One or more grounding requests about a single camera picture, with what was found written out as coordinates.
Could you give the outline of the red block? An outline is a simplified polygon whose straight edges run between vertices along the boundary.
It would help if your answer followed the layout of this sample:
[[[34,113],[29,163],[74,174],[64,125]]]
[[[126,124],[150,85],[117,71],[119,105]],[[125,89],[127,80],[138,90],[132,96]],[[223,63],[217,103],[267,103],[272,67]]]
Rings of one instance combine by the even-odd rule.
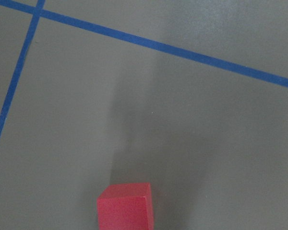
[[[100,230],[153,230],[150,183],[113,184],[97,198]]]

